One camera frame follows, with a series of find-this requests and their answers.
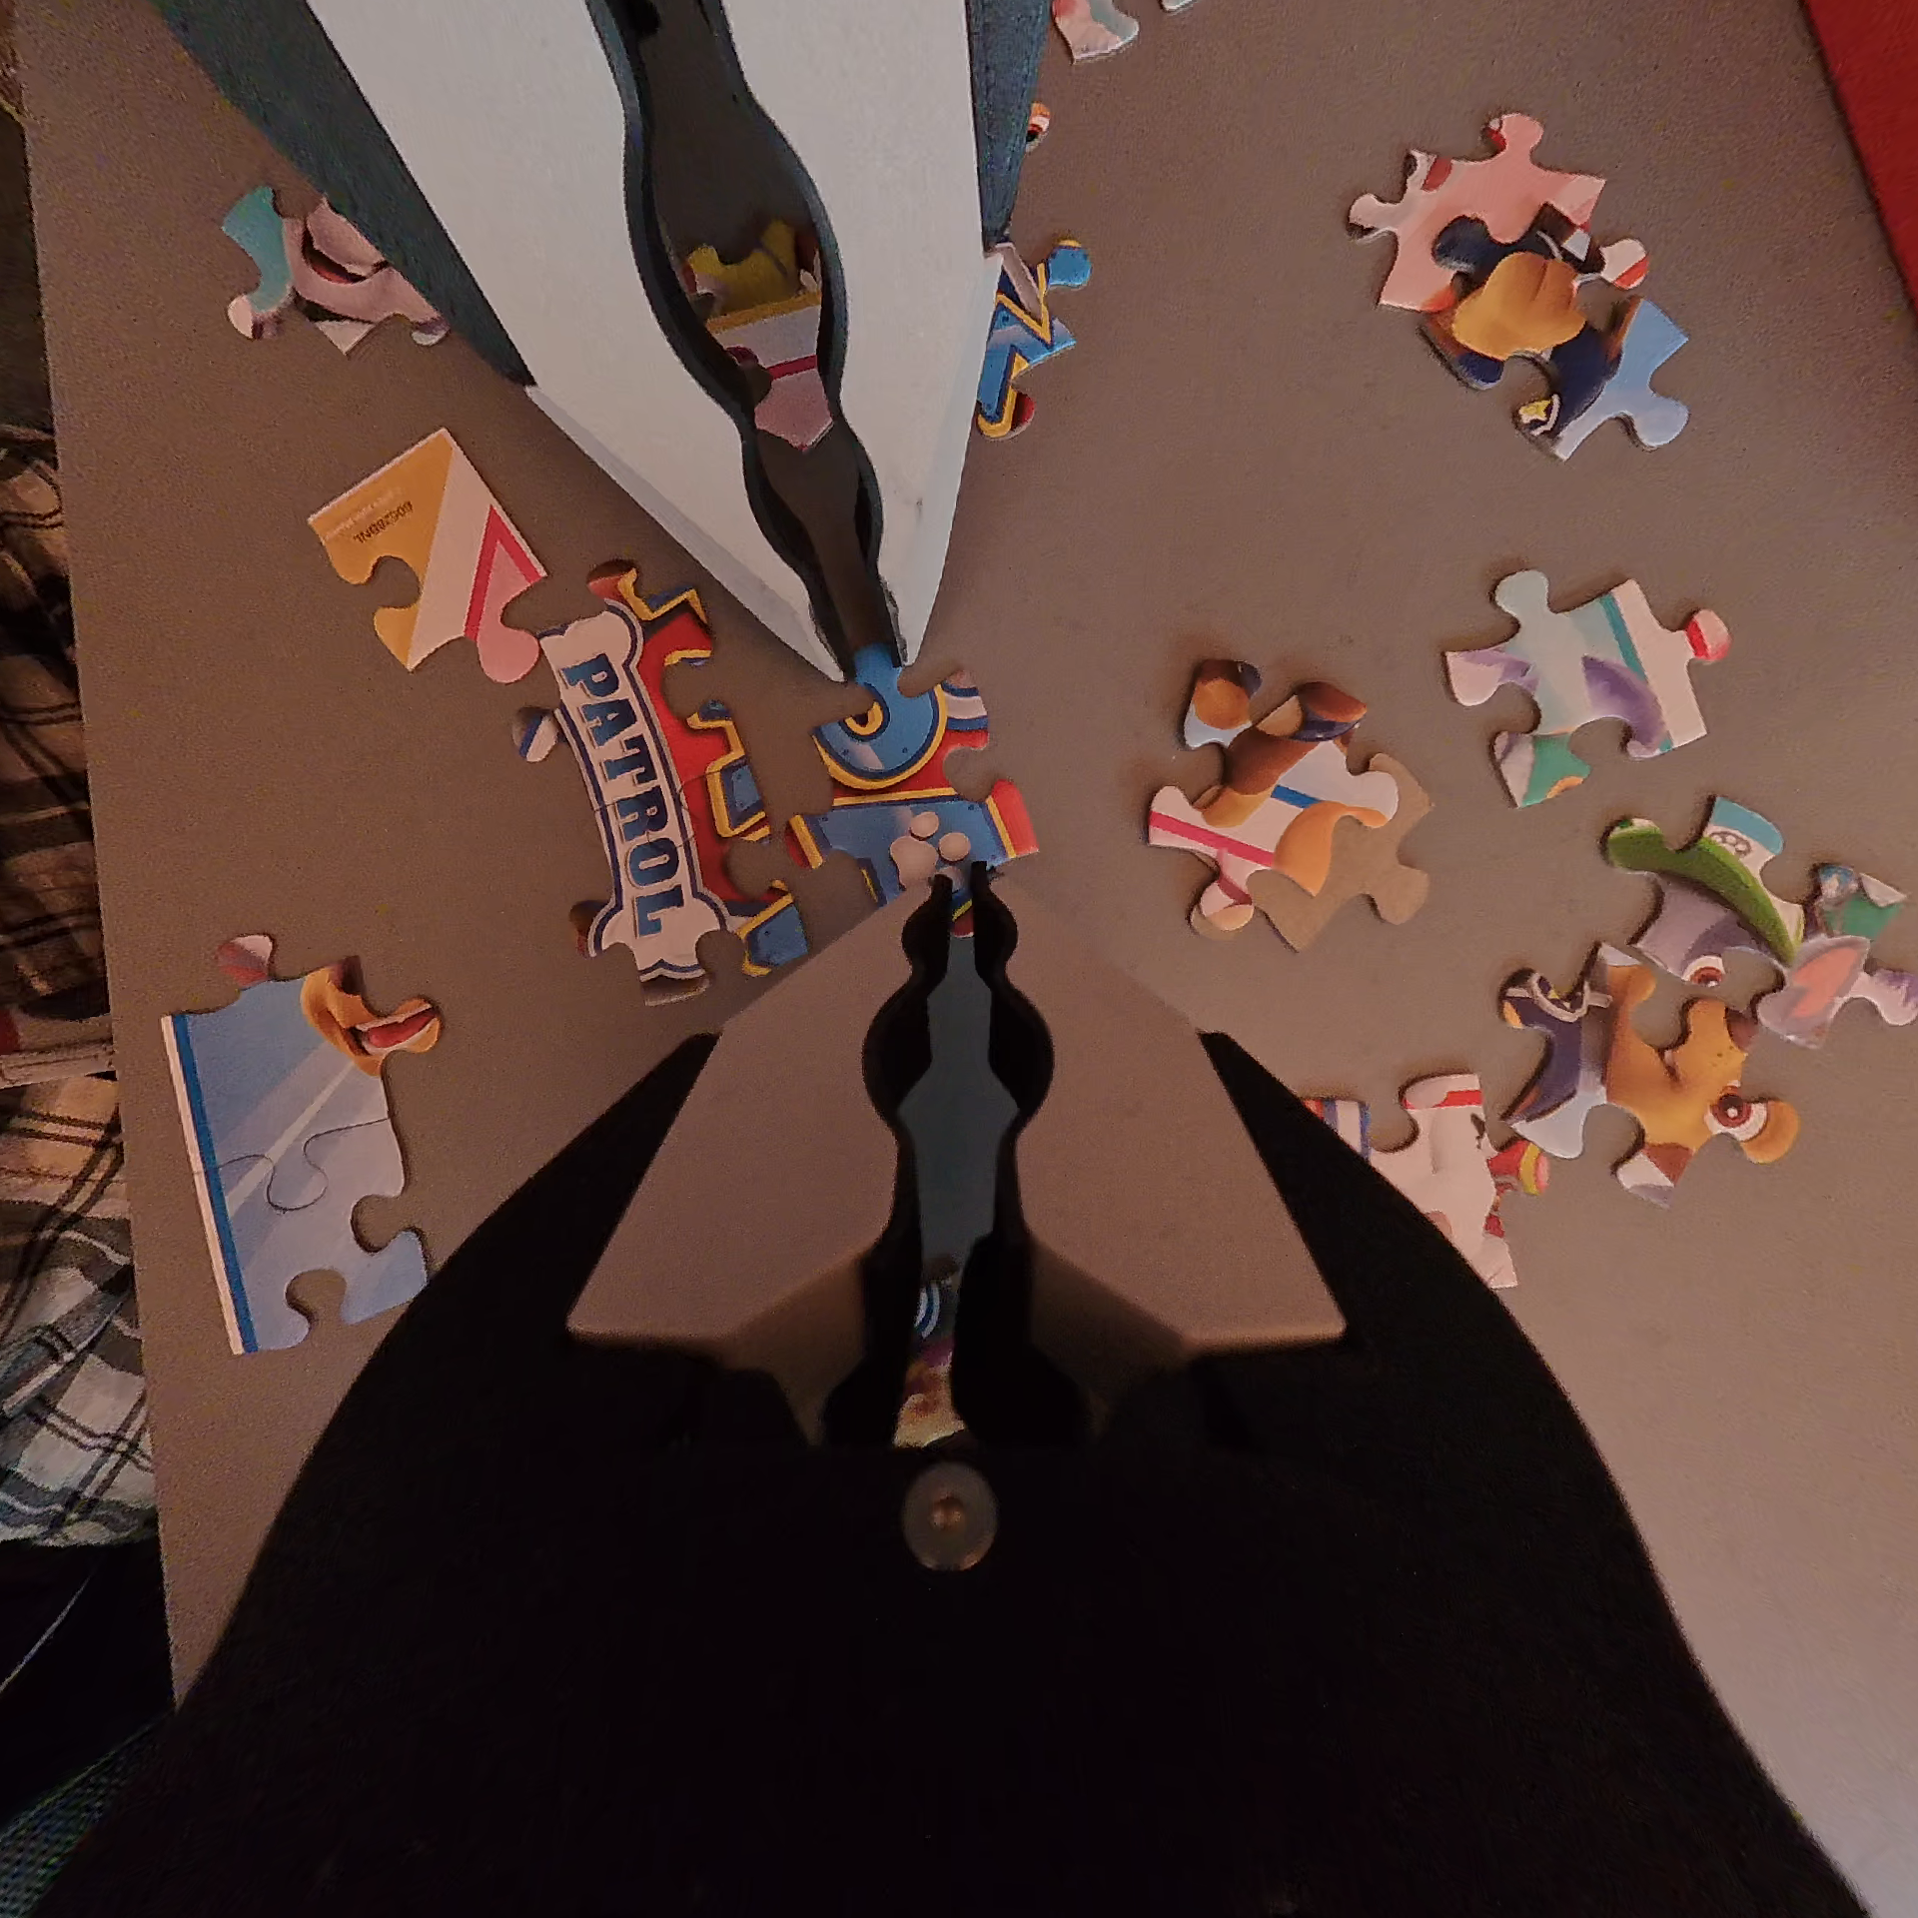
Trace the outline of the plaid clothing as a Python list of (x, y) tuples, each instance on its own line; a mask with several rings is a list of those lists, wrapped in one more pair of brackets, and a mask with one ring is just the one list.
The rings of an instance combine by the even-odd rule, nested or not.
[(154, 1447), (52, 437), (4, 427), (4, 1540), (131, 1543)]

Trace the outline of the white purple teal puzzle piece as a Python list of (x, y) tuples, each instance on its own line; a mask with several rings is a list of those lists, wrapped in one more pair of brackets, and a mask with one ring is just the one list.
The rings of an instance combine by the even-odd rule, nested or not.
[(1499, 685), (1520, 685), (1538, 721), (1499, 730), (1492, 760), (1516, 804), (1585, 782), (1573, 730), (1592, 721), (1626, 724), (1630, 756), (1659, 756), (1695, 736), (1707, 721), (1688, 685), (1692, 661), (1729, 654), (1733, 637), (1716, 611), (1695, 611), (1679, 630), (1653, 620), (1636, 581), (1622, 581), (1564, 612), (1549, 606), (1542, 569), (1506, 574), (1492, 603), (1516, 620), (1516, 637), (1483, 648), (1448, 648), (1445, 679), (1458, 705), (1477, 708)]

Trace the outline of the orange paw navy puzzle piece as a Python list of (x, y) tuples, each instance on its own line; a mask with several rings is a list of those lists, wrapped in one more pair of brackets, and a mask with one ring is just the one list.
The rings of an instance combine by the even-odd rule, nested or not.
[(1636, 238), (1599, 248), (1589, 227), (1538, 209), (1520, 238), (1499, 242), (1486, 221), (1462, 216), (1434, 234), (1433, 258), (1463, 290), (1448, 308), (1426, 315), (1426, 342), (1475, 387), (1498, 383), (1513, 354), (1538, 363), (1553, 378), (1553, 399), (1525, 412), (1538, 429), (1580, 412), (1618, 368), (1626, 324), (1601, 331), (1589, 324), (1578, 285), (1589, 277), (1636, 285), (1646, 271)]

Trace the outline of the pink badge puzzle piece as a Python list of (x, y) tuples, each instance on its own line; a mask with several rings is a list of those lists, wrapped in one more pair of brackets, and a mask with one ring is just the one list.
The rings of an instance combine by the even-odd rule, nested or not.
[(1545, 169), (1533, 158), (1542, 122), (1529, 114), (1499, 114), (1483, 126), (1489, 155), (1434, 155), (1410, 150), (1397, 202), (1359, 196), (1348, 209), (1356, 238), (1388, 234), (1391, 268), (1375, 303), (1387, 308), (1433, 313), (1451, 299), (1451, 271), (1434, 259), (1434, 238), (1462, 216), (1479, 218), (1492, 238), (1516, 238), (1545, 206), (1573, 223), (1589, 223), (1605, 189), (1601, 175)]

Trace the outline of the grey desk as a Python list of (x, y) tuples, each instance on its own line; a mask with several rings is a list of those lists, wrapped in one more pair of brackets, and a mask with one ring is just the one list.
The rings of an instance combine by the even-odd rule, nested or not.
[[(1039, 855), (1014, 873), (1187, 1016), (1293, 1089), (1388, 1101), (1470, 1067), (1498, 1109), (1536, 1044), (1499, 1024), (1516, 967), (1568, 982), (1650, 908), (1605, 864), (1612, 819), (1688, 836), (1716, 792), (1788, 838), (1772, 887), (1839, 856), (1913, 890), (1913, 329), (1794, 4), (1142, 4), (1086, 69), (1048, 44), (1051, 138), (1016, 244), (1069, 231), (1077, 350), (1030, 378), (1035, 424), (973, 442), (925, 666), (973, 668), (994, 766)], [(594, 564), (702, 583), (715, 680), (778, 810), (814, 802), (806, 730), (844, 705), (711, 586), (462, 342), (382, 329), (355, 354), (291, 324), (243, 342), (222, 212), (301, 179), (146, 4), (23, 4), (43, 308), (77, 603), (104, 940), (123, 1027), (139, 1326), (175, 1664), (217, 1638), (291, 1475), (394, 1325), (322, 1322), (232, 1355), (168, 1091), (158, 1016), (222, 1000), (210, 965), (264, 929), (291, 967), (359, 956), (371, 1000), (439, 999), (443, 1044), (392, 1069), (408, 1191), (368, 1235), (453, 1244), (746, 979), (646, 1003), (632, 962), (576, 956), (595, 890), (564, 756), (529, 766), (467, 646), (403, 670), (307, 514), (450, 427), (531, 539), (542, 626)], [(1549, 165), (1605, 172), (1595, 223), (1650, 248), (1686, 325), (1667, 391), (1688, 427), (1605, 427), (1557, 464), (1513, 371), (1451, 380), (1375, 305), (1388, 244), (1348, 206), (1406, 147), (1463, 154), (1483, 118), (1542, 120)], [(1492, 603), (1542, 569), (1564, 612), (1636, 581), (1659, 626), (1729, 626), (1692, 661), (1701, 736), (1630, 756), (1573, 730), (1589, 775), (1516, 804), (1492, 760), (1533, 730), (1520, 685), (1451, 698), (1448, 648), (1516, 637)], [(1367, 705), (1433, 802), (1403, 838), (1427, 894), (1367, 897), (1309, 950), (1252, 917), (1203, 940), (1209, 864), (1147, 843), (1147, 802), (1203, 799), (1187, 746), (1203, 657), (1250, 661), (1252, 716), (1298, 685)], [(1878, 1915), (1913, 1915), (1913, 1027), (1849, 1003), (1819, 1050), (1761, 1038), (1755, 1097), (1800, 1139), (1780, 1163), (1695, 1157), (1667, 1209), (1618, 1191), (1630, 1141), (1513, 1201), (1510, 1308), (1608, 1454), (1688, 1640), (1780, 1786)]]

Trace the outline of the red puzzle box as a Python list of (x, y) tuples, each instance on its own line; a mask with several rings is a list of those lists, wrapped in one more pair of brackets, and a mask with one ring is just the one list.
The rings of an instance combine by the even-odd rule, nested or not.
[(1803, 4), (1882, 227), (1913, 284), (1913, 4)]

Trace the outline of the brown dog navy puzzle piece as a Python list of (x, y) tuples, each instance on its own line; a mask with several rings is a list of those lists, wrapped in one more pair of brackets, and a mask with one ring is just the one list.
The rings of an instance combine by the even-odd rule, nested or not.
[(1784, 1099), (1752, 1099), (1740, 1067), (1758, 1019), (1725, 1000), (1700, 999), (1676, 1044), (1655, 1050), (1634, 1027), (1653, 973), (1618, 944), (1595, 944), (1578, 986), (1558, 993), (1542, 973), (1516, 973), (1499, 988), (1499, 1015), (1545, 1039), (1542, 1067), (1506, 1109), (1506, 1125), (1549, 1151), (1574, 1157), (1595, 1106), (1634, 1114), (1639, 1146), (1618, 1162), (1618, 1185), (1667, 1204), (1676, 1180), (1713, 1139), (1737, 1141), (1755, 1163), (1778, 1162), (1800, 1134)]

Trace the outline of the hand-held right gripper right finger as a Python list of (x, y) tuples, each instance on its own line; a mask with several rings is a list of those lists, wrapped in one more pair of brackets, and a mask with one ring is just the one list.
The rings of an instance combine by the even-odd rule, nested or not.
[(1014, 1099), (954, 1308), (983, 1445), (1074, 1445), (1142, 1376), (1344, 1316), (1191, 1019), (973, 873), (989, 1067)]

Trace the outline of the yellow pink corner puzzle piece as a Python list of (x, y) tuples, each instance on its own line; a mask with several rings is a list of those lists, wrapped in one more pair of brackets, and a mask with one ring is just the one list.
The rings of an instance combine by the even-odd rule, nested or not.
[(450, 429), (328, 497), (309, 529), (347, 583), (368, 581), (384, 557), (415, 569), (417, 595), (375, 611), (375, 632), (403, 668), (461, 637), (477, 643), (491, 680), (519, 680), (538, 661), (538, 638), (506, 626), (502, 611), (545, 567)]

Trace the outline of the blue yellow zigzag puzzle piece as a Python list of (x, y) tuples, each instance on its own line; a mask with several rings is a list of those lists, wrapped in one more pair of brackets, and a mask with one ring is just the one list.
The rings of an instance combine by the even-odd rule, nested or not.
[(1016, 378), (1074, 346), (1074, 331), (1051, 313), (1051, 294), (1086, 285), (1090, 254), (1069, 234), (1052, 242), (1036, 268), (1026, 268), (1007, 242), (989, 254), (998, 263), (998, 290), (977, 371), (974, 429), (1003, 440), (1036, 412)]

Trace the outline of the yellow white pink puzzle piece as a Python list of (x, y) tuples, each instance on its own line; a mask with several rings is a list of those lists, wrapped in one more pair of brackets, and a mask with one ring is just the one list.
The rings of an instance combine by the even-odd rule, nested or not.
[(680, 277), (711, 335), (746, 368), (764, 434), (812, 451), (828, 429), (828, 391), (818, 366), (820, 259), (812, 227), (766, 221), (756, 244), (725, 259), (696, 244)]

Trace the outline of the blue puzzle piece navy dog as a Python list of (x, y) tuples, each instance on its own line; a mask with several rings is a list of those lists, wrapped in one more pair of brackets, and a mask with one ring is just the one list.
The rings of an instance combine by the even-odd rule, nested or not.
[(1585, 324), (1545, 354), (1553, 391), (1520, 405), (1513, 424), (1557, 459), (1568, 459), (1608, 421), (1622, 421), (1639, 447), (1655, 451), (1686, 427), (1688, 408), (1653, 391), (1650, 378), (1686, 338), (1653, 299), (1634, 297), (1612, 331)]

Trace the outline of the PATROL logo puzzle section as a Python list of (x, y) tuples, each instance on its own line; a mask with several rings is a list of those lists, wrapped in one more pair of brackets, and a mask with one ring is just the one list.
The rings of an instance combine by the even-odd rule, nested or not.
[(579, 752), (605, 790), (662, 782), (694, 799), (725, 838), (764, 829), (764, 799), (720, 698), (675, 715), (665, 698), (673, 666), (704, 668), (711, 632), (694, 586), (646, 595), (639, 569), (613, 562), (588, 586), (604, 611), (538, 632), (562, 708)]

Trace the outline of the green purple joined puzzle pieces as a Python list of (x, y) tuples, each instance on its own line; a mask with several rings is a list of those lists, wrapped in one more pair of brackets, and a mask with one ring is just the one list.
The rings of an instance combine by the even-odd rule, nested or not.
[(1780, 973), (1752, 1015), (1788, 1044), (1819, 1047), (1841, 1003), (1866, 1000), (1886, 1024), (1913, 1019), (1913, 975), (1874, 967), (1874, 936), (1902, 914), (1903, 894), (1839, 862), (1813, 867), (1803, 903), (1778, 897), (1761, 872), (1784, 850), (1773, 823), (1716, 799), (1700, 836), (1668, 843), (1646, 819), (1605, 830), (1605, 856), (1659, 887), (1634, 944), (1688, 986), (1722, 986), (1729, 951), (1755, 951)]

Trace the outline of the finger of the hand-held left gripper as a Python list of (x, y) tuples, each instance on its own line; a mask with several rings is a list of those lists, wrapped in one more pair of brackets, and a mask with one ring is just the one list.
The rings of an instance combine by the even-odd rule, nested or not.
[(899, 661), (938, 592), (994, 305), (966, 4), (725, 4), (820, 244), (820, 378), (856, 452), (862, 550)]
[(615, 4), (314, 4), (477, 277), (531, 401), (828, 679), (818, 554), (771, 492), (742, 375), (659, 231), (649, 101)]

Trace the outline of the white orange brown puzzle piece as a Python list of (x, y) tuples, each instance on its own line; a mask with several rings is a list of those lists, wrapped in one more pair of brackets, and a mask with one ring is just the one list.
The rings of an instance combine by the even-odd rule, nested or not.
[(1252, 716), (1260, 670), (1238, 657), (1192, 668), (1184, 742), (1223, 749), (1223, 780), (1187, 799), (1174, 782), (1147, 802), (1147, 843), (1209, 864), (1209, 882), (1187, 922), (1203, 936), (1238, 933), (1255, 917), (1255, 879), (1281, 873), (1322, 897), (1334, 872), (1341, 823), (1387, 829), (1400, 815), (1400, 782), (1387, 769), (1353, 774), (1348, 741), (1367, 705), (1330, 680), (1309, 680)]

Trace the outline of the teal husky dog puzzle section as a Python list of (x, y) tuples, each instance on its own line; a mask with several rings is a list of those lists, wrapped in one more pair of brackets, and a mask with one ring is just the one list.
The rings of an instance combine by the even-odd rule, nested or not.
[(384, 320), (410, 324), (417, 346), (450, 329), (325, 198), (293, 218), (276, 212), (269, 184), (257, 184), (229, 209), (222, 231), (257, 268), (257, 285), (229, 303), (229, 324), (247, 338), (276, 335), (288, 313), (303, 313), (338, 351), (352, 351)]

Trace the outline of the blue sky puzzle section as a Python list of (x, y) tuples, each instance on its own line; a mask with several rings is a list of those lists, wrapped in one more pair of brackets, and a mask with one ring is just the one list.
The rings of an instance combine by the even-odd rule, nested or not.
[(382, 1069), (431, 1050), (439, 1012), (424, 999), (371, 1012), (345, 962), (272, 979), (268, 933), (223, 940), (216, 962), (238, 999), (158, 1030), (229, 1344), (257, 1353), (303, 1340), (307, 1316), (288, 1300), (303, 1272), (343, 1274), (347, 1325), (424, 1287), (419, 1235), (366, 1249), (352, 1206), (403, 1187)]

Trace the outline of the blue paw print puzzle piece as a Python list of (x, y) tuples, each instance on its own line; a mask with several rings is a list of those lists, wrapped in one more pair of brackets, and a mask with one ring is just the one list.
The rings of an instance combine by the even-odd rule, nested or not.
[(788, 856), (820, 867), (828, 855), (849, 855), (878, 903), (943, 873), (951, 879), (951, 929), (973, 933), (973, 864), (998, 867), (1036, 850), (1014, 780), (994, 780), (980, 799), (951, 782), (948, 756), (989, 746), (989, 708), (962, 670), (899, 691), (888, 646), (855, 653), (855, 680), (870, 705), (814, 727), (832, 799), (826, 812), (787, 823)]

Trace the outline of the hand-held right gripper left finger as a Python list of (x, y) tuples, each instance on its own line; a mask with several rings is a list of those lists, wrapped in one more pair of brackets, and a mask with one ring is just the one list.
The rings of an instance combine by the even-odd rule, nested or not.
[(571, 1330), (766, 1371), (808, 1435), (891, 1445), (924, 1277), (899, 1101), (930, 1069), (951, 882), (803, 962), (717, 1032)]

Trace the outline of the white red-striped puzzle piece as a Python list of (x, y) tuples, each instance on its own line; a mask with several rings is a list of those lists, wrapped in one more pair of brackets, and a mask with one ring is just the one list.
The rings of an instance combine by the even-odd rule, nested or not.
[(1492, 1149), (1479, 1079), (1475, 1073), (1434, 1073), (1400, 1091), (1415, 1139), (1384, 1151), (1371, 1109), (1348, 1097), (1305, 1097), (1359, 1157), (1403, 1191), (1470, 1260), (1489, 1287), (1516, 1285), (1516, 1266), (1499, 1223), (1499, 1201), (1513, 1191), (1542, 1193), (1545, 1155), (1524, 1139)]

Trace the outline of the white banner logo puzzle piece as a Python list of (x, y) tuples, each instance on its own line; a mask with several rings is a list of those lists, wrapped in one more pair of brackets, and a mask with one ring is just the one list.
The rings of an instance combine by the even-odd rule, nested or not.
[(706, 933), (742, 942), (742, 975), (776, 973), (808, 951), (788, 887), (771, 882), (750, 897), (725, 867), (732, 840), (769, 836), (753, 782), (746, 782), (739, 819), (730, 812), (727, 780), (696, 775), (604, 799), (594, 823), (609, 856), (609, 901), (574, 908), (579, 950), (599, 956), (609, 944), (628, 944), (649, 1000), (706, 988), (696, 956)]

